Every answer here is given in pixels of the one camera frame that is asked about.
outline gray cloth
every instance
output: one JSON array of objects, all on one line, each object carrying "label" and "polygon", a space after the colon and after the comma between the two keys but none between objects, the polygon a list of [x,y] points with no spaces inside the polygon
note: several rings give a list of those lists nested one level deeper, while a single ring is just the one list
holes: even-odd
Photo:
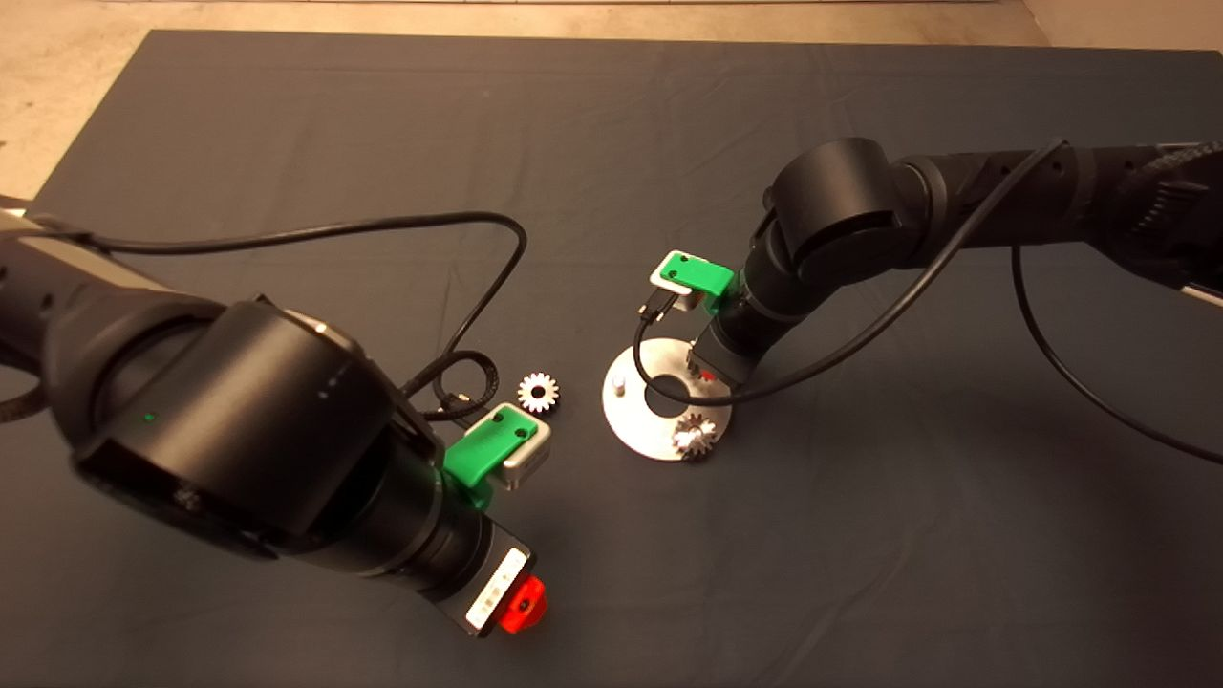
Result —
[{"label": "gray cloth", "polygon": [[[848,134],[893,158],[1218,138],[1223,60],[154,32],[39,210],[168,240],[462,208],[526,224],[527,257],[466,343],[508,382],[544,370],[563,387],[550,462],[492,510],[541,554],[552,607],[473,642],[394,587],[235,558],[76,481],[42,417],[0,429],[0,683],[1223,682],[1223,469],[1065,386],[1004,252],[961,254],[859,357],[736,409],[707,464],[648,462],[608,430],[599,386],[648,270],[673,247],[741,262],[773,176]],[[470,227],[132,263],[328,318],[404,379],[510,246]],[[1223,448],[1219,312],[1084,247],[1030,263],[1074,369]],[[911,277],[843,290],[759,378],[830,351]],[[658,335],[702,324],[671,315]]]}]

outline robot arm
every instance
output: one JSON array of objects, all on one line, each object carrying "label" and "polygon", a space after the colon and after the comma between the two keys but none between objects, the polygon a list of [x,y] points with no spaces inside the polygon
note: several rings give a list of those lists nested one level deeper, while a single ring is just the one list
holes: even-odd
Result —
[{"label": "robot arm", "polygon": [[[791,161],[769,216],[693,343],[693,365],[731,389],[837,288],[923,266],[1029,152],[889,164],[865,138]],[[1123,268],[1195,296],[1223,293],[1223,144],[1063,147],[1032,170],[967,247],[1084,241]]]},{"label": "robot arm", "polygon": [[534,552],[481,499],[547,426],[505,406],[448,451],[323,320],[175,291],[0,211],[0,363],[39,378],[27,406],[50,407],[81,478],[163,523],[413,589],[471,635],[547,606]]}]

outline white label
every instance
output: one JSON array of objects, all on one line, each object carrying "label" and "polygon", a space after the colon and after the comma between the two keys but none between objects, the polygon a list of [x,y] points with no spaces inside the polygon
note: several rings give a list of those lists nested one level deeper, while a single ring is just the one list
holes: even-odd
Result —
[{"label": "white label", "polygon": [[505,558],[501,560],[500,566],[493,572],[493,577],[488,579],[484,589],[479,591],[476,601],[467,610],[467,623],[476,628],[484,628],[484,624],[488,623],[488,617],[493,615],[493,610],[501,602],[501,598],[509,593],[510,585],[514,584],[514,579],[519,577],[526,563],[527,556],[517,547],[511,547],[505,554]]}]

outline metal disc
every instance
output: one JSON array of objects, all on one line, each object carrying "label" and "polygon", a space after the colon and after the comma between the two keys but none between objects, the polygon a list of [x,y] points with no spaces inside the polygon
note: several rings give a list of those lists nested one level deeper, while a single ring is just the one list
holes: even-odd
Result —
[{"label": "metal disc", "polygon": [[[670,375],[679,379],[692,397],[730,395],[723,382],[706,381],[689,370],[691,343],[679,339],[647,339],[641,342],[641,363],[651,378]],[[717,424],[722,435],[730,425],[730,407],[689,407],[675,418],[664,418],[646,404],[646,382],[632,365],[632,348],[627,348],[608,369],[603,379],[603,415],[612,431],[630,450],[659,462],[679,462],[682,452],[675,448],[675,425],[689,414],[701,414]]]}]

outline red knob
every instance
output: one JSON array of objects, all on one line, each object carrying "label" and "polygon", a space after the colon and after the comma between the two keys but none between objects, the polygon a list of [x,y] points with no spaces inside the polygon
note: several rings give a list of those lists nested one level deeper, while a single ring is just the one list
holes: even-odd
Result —
[{"label": "red knob", "polygon": [[548,611],[548,595],[544,593],[543,580],[532,576],[519,585],[498,623],[505,631],[517,633],[539,623],[545,611]]}]

